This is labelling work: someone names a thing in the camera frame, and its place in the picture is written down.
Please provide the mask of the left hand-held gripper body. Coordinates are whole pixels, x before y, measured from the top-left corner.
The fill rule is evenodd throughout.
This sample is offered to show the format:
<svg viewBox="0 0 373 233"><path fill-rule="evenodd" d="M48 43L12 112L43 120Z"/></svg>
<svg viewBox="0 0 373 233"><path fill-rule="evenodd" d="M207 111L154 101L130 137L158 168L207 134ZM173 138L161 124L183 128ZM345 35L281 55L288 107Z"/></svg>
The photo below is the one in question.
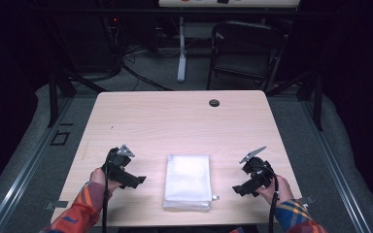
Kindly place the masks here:
<svg viewBox="0 0 373 233"><path fill-rule="evenodd" d="M107 154L106 161L102 166L102 171L108 178L118 178L126 174L125 167L135 154L127 145L120 148L112 148Z"/></svg>

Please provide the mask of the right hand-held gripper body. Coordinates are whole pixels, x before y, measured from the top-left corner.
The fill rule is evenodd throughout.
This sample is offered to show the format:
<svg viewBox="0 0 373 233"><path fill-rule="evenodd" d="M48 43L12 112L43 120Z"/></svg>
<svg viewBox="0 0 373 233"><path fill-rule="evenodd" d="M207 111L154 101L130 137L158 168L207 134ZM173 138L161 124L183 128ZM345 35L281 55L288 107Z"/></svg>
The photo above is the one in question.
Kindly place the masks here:
<svg viewBox="0 0 373 233"><path fill-rule="evenodd" d="M244 163L242 170L251 177L250 180L257 182L258 187L268 187L274 177L274 171L269 162L257 157L265 149L266 146L253 150L240 161L240 164Z"/></svg>

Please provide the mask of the white mesh laundry bag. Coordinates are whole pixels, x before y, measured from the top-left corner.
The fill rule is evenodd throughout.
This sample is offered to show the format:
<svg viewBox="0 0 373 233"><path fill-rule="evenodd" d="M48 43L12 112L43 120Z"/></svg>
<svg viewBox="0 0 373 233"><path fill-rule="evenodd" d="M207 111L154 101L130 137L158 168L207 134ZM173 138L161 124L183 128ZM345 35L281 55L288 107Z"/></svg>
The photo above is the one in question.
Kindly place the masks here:
<svg viewBox="0 0 373 233"><path fill-rule="evenodd" d="M177 211L208 211L214 196L208 155L167 156L163 208Z"/></svg>

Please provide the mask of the person's left hand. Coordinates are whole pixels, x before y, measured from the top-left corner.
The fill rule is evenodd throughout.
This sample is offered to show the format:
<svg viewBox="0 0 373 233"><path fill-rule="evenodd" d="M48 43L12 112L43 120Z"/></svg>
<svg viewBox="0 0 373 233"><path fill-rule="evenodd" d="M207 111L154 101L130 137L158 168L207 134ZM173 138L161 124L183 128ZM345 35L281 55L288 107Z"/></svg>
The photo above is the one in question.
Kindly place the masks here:
<svg viewBox="0 0 373 233"><path fill-rule="evenodd" d="M120 187L120 183L116 181L109 180L101 168L96 168L94 171L90 174L90 180L93 183L99 183L104 188L108 189L109 194L113 194L114 191Z"/></svg>

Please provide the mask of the person's right hand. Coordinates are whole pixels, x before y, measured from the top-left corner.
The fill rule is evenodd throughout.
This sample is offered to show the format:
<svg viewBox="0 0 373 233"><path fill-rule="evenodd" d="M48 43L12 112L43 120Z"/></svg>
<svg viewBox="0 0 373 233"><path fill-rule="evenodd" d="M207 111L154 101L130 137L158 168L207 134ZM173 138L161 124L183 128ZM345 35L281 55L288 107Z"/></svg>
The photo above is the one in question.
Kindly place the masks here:
<svg viewBox="0 0 373 233"><path fill-rule="evenodd" d="M256 192L261 195L269 205L272 205L275 193L275 183L278 184L278 199L275 205L280 205L281 203L294 198L288 181L279 175L276 176L276 179L273 180L268 187L260 187Z"/></svg>

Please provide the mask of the black folding chair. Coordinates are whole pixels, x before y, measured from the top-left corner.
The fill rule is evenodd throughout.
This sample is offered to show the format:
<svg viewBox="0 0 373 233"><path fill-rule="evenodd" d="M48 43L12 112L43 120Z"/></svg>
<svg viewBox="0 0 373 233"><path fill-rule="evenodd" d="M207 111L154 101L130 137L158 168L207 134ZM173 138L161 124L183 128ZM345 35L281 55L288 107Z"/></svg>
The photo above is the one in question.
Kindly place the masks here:
<svg viewBox="0 0 373 233"><path fill-rule="evenodd" d="M212 29L207 88L218 73L253 80L263 91L284 49L284 33L270 25L227 20Z"/></svg>

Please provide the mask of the white desk leg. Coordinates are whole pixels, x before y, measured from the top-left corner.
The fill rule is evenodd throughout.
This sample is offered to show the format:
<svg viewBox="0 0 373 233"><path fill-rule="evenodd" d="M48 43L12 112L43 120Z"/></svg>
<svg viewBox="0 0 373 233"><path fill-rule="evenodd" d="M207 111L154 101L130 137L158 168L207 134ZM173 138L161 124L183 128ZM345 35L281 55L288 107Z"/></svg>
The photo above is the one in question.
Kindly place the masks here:
<svg viewBox="0 0 373 233"><path fill-rule="evenodd" d="M180 57L178 66L177 81L183 83L186 80L187 57L186 57L186 42L185 42L185 23L181 17L179 21L179 37L180 37Z"/></svg>

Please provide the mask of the metal floor rail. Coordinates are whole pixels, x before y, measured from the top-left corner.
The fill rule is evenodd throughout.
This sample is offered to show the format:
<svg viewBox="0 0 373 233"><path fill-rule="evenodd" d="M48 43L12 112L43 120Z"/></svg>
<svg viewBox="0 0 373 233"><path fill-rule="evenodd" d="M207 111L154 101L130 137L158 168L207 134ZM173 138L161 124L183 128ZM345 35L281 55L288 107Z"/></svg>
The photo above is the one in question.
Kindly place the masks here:
<svg viewBox="0 0 373 233"><path fill-rule="evenodd" d="M361 207L358 205L356 197L354 196L347 180L338 164L335 157L335 153L331 148L327 138L325 137L324 131L320 130L316 125L313 117L313 107L308 103L301 101L300 106L304 115L307 117L307 121L313 128L313 132L318 139L320 146L323 151L323 160L327 167L329 174L336 186L336 189L340 195L343 205L352 221L352 224L356 230L356 233L373 233L370 229L368 221L366 220Z"/></svg>
<svg viewBox="0 0 373 233"><path fill-rule="evenodd" d="M55 135L56 128L60 126L73 102L73 98L63 99L57 119L52 127L48 127L50 104L39 100L31 123L0 175L0 233L3 232L19 200L36 174L37 168L48 150L50 140Z"/></svg>

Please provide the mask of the black frame post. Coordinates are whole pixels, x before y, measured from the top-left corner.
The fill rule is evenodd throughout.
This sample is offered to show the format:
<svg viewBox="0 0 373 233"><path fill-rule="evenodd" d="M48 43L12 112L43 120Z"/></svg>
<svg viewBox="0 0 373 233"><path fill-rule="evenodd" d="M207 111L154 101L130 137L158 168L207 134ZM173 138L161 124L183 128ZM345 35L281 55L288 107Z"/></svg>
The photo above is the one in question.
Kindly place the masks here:
<svg viewBox="0 0 373 233"><path fill-rule="evenodd" d="M318 72L315 78L315 98L314 98L314 123L317 128L322 131L322 77Z"/></svg>
<svg viewBox="0 0 373 233"><path fill-rule="evenodd" d="M57 84L56 74L51 72L49 79L49 94L50 94L50 121L48 128L51 128L58 118L58 104L57 104Z"/></svg>

